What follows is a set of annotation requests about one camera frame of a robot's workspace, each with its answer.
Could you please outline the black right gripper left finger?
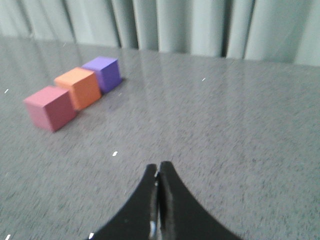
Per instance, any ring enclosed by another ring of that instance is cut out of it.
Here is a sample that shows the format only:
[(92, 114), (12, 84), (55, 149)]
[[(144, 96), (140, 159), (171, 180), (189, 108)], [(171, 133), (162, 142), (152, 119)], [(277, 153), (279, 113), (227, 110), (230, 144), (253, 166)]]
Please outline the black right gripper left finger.
[(158, 171), (148, 164), (142, 179), (122, 208), (93, 240), (156, 240), (158, 234)]

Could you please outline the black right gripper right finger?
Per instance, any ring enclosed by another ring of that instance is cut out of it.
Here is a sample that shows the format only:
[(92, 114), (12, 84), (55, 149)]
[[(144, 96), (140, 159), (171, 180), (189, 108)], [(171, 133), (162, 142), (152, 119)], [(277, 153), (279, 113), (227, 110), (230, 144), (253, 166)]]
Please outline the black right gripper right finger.
[(195, 199), (174, 165), (163, 161), (158, 172), (163, 240), (239, 240)]

